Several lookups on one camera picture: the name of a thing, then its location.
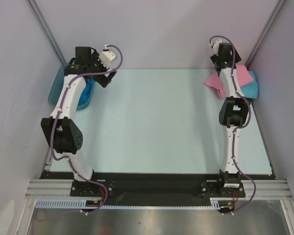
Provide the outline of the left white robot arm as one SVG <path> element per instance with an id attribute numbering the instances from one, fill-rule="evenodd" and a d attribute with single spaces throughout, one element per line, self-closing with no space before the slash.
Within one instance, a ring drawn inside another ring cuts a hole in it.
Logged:
<path id="1" fill-rule="evenodd" d="M 93 169 L 79 156 L 83 134 L 74 122 L 78 103 L 88 81 L 107 87 L 118 68 L 111 69 L 117 55 L 122 55 L 115 45 L 105 45 L 101 53 L 92 47 L 76 47 L 75 57 L 64 68 L 62 91 L 49 117 L 41 120 L 41 128 L 55 161 L 65 160 L 73 171 L 74 179 L 83 181 L 81 189 L 92 196 L 98 183 L 92 180 Z"/>

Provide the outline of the aluminium front rail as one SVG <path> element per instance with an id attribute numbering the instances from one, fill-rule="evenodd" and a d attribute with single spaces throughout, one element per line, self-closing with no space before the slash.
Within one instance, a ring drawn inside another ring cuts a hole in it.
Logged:
<path id="1" fill-rule="evenodd" d="M 70 198 L 73 180 L 39 179 L 31 180 L 25 193 L 27 198 Z M 117 197 L 125 194 L 138 196 L 156 195 L 187 195 L 200 196 L 201 182 L 187 180 L 155 180 L 155 181 L 130 181 L 120 180 L 114 182 L 114 194 Z M 245 198 L 254 197 L 258 200 L 291 200 L 292 194 L 285 180 L 257 180 L 254 183 L 243 180 Z"/>

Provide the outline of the right aluminium corner post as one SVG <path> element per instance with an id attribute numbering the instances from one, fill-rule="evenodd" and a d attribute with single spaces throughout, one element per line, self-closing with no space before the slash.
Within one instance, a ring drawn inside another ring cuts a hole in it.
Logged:
<path id="1" fill-rule="evenodd" d="M 265 26 L 263 27 L 257 41 L 256 44 L 254 45 L 254 47 L 252 48 L 251 53 L 249 54 L 247 61 L 245 62 L 245 66 L 250 69 L 252 62 L 254 61 L 260 47 L 262 46 L 266 36 L 268 35 L 268 33 L 270 32 L 271 28 L 273 27 L 276 19 L 278 18 L 279 14 L 281 13 L 281 11 L 283 10 L 285 4 L 286 4 L 286 0 L 278 0 L 277 3 L 275 4 L 268 20 L 265 23 Z"/>

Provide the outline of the translucent blue plastic bin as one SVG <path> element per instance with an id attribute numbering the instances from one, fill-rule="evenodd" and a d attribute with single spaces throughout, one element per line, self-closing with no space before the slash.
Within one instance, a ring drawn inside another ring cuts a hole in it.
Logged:
<path id="1" fill-rule="evenodd" d="M 56 104 L 58 102 L 58 99 L 60 97 L 61 91 L 63 89 L 63 85 L 64 85 L 64 69 L 65 69 L 65 67 L 66 67 L 66 65 L 62 65 L 59 68 L 59 70 L 57 72 L 57 75 L 55 77 L 55 80 L 53 82 L 51 91 L 50 91 L 49 96 L 48 96 L 48 102 L 52 107 L 56 106 Z M 92 96 L 93 96 L 94 86 L 93 86 L 90 101 L 91 101 Z M 90 104 L 90 101 L 88 103 L 86 103 L 85 105 L 83 105 L 83 106 L 80 106 L 80 107 L 77 106 L 77 110 L 79 111 L 79 110 L 83 110 L 83 109 L 87 108 L 88 105 Z"/>

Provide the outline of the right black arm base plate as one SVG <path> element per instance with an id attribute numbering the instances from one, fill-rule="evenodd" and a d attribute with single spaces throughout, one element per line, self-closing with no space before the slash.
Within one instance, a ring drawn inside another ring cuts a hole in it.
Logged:
<path id="1" fill-rule="evenodd" d="M 240 183 L 238 188 L 225 188 L 219 182 L 210 180 L 200 183 L 199 195 L 203 198 L 230 198 L 232 196 L 245 198 L 245 189 L 243 183 Z"/>

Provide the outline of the crumpled blue t shirt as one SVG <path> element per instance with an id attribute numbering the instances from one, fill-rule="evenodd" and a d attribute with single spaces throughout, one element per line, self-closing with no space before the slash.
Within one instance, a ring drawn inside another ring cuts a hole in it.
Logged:
<path id="1" fill-rule="evenodd" d="M 78 102 L 78 107 L 83 106 L 90 101 L 94 82 L 95 81 L 92 78 L 87 81 L 86 87 L 84 88 L 84 90 L 82 91 L 82 94 L 80 96 L 80 99 Z"/>

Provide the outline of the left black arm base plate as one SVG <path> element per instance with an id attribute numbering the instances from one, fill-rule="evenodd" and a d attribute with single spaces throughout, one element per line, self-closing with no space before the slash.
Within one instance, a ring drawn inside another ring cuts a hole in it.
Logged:
<path id="1" fill-rule="evenodd" d="M 104 193 L 104 196 L 105 195 L 107 195 L 108 197 L 113 196 L 114 194 L 113 181 L 99 180 L 99 183 L 103 184 L 106 187 L 108 193 L 105 193 L 103 187 L 98 186 L 96 184 L 73 180 L 70 196 L 71 197 L 99 197 L 101 196 L 102 192 Z"/>

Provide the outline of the aluminium corner post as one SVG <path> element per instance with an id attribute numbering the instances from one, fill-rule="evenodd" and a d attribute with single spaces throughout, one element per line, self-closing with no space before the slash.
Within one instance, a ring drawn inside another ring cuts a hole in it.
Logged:
<path id="1" fill-rule="evenodd" d="M 254 47 L 252 48 L 251 53 L 249 54 L 247 61 L 245 62 L 245 66 L 250 69 L 252 62 L 254 61 L 260 47 L 262 46 L 266 36 L 268 35 L 268 33 L 270 32 L 271 28 L 273 27 L 276 19 L 278 18 L 279 14 L 281 13 L 281 11 L 283 10 L 285 4 L 286 4 L 286 0 L 278 0 L 277 3 L 275 4 L 268 20 L 265 23 L 265 26 L 263 27 L 257 41 L 256 44 L 254 45 Z"/>
<path id="2" fill-rule="evenodd" d="M 47 41 L 49 42 L 53 52 L 55 53 L 57 59 L 59 62 L 64 65 L 66 63 L 66 60 L 64 58 L 64 55 L 45 19 L 43 16 L 37 2 L 35 0 L 26 0 L 26 3 L 28 4 L 30 10 L 32 11 L 38 25 L 40 26 L 42 32 L 44 33 Z"/>

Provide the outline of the folded light blue t shirt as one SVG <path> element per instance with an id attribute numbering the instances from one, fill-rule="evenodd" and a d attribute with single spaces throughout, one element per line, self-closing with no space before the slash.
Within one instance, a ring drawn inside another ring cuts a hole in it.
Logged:
<path id="1" fill-rule="evenodd" d="M 257 99 L 259 87 L 253 71 L 248 70 L 244 73 L 241 90 L 245 97 Z"/>

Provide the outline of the left aluminium corner post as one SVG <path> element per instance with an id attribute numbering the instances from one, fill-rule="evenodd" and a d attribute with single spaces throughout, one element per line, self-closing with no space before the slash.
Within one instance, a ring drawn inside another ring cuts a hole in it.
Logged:
<path id="1" fill-rule="evenodd" d="M 40 26 L 42 32 L 44 33 L 47 41 L 49 42 L 53 52 L 55 53 L 57 59 L 59 62 L 64 65 L 66 63 L 66 60 L 64 58 L 64 55 L 45 19 L 43 16 L 37 2 L 35 0 L 26 0 L 26 3 L 28 4 L 30 10 L 32 11 L 38 25 Z"/>

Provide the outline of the pink t shirt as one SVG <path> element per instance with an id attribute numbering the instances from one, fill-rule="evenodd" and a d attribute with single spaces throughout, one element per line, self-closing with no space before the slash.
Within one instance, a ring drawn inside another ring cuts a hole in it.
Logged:
<path id="1" fill-rule="evenodd" d="M 237 65 L 236 67 L 237 67 L 237 79 L 238 79 L 239 85 L 241 87 L 244 73 L 247 72 L 248 70 L 245 65 Z M 226 97 L 224 85 L 223 85 L 221 79 L 218 77 L 217 72 L 214 72 L 203 83 L 207 87 L 210 87 L 214 91 L 216 91 L 220 98 Z"/>

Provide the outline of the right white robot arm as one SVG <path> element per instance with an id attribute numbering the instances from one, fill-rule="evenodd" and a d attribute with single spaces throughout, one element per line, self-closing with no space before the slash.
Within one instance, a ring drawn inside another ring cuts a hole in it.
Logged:
<path id="1" fill-rule="evenodd" d="M 236 63 L 241 59 L 231 43 L 217 39 L 210 44 L 214 55 L 210 57 L 218 78 L 224 86 L 225 100 L 219 112 L 219 123 L 225 134 L 225 159 L 216 184 L 217 193 L 228 196 L 241 187 L 238 165 L 238 144 L 240 130 L 249 122 L 250 104 L 245 98 L 237 78 Z"/>

